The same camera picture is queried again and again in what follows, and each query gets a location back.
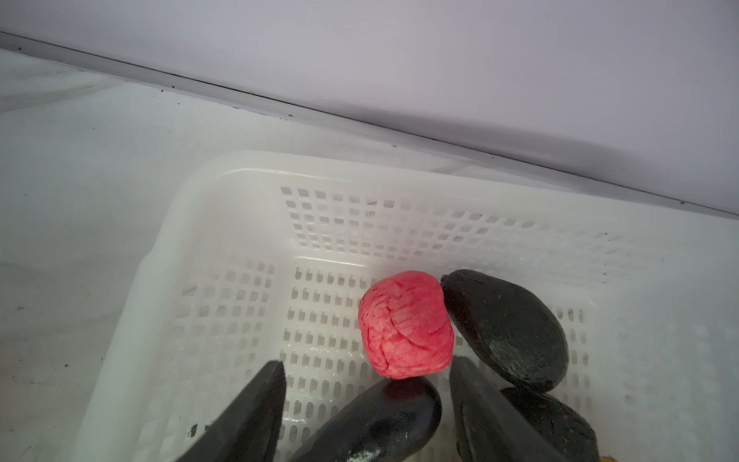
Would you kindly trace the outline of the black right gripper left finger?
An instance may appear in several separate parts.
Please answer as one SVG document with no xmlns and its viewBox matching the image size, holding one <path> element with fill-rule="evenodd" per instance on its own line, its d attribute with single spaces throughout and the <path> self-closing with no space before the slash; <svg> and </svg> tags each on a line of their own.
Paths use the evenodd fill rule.
<svg viewBox="0 0 739 462">
<path fill-rule="evenodd" d="M 269 361 L 182 454 L 181 461 L 271 461 L 286 398 L 284 365 Z"/>
</svg>

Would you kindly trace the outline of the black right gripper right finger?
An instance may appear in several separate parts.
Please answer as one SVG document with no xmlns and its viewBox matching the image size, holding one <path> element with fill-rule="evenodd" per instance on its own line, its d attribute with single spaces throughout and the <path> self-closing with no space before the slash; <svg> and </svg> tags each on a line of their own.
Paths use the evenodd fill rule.
<svg viewBox="0 0 739 462">
<path fill-rule="evenodd" d="M 450 392 L 457 448 L 464 461 L 562 461 L 471 359 L 453 358 Z"/>
</svg>

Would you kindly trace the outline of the dark purple toy eggplant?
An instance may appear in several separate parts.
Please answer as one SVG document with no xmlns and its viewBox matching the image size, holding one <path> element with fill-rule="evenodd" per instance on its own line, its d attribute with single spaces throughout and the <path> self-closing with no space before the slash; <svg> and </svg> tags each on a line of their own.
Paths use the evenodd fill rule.
<svg viewBox="0 0 739 462">
<path fill-rule="evenodd" d="M 428 379 L 384 379 L 329 419 L 293 460 L 404 461 L 432 439 L 442 414 L 440 394 Z"/>
</svg>

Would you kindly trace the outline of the pink toy fruit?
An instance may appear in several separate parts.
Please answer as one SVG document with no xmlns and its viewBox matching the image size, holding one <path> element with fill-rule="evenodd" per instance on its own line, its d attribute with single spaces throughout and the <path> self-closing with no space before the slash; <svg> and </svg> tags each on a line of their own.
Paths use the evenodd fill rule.
<svg viewBox="0 0 739 462">
<path fill-rule="evenodd" d="M 358 321 L 369 363 L 383 377 L 422 377 L 450 365 L 454 330 L 441 284 L 429 273 L 378 281 L 361 298 Z"/>
</svg>

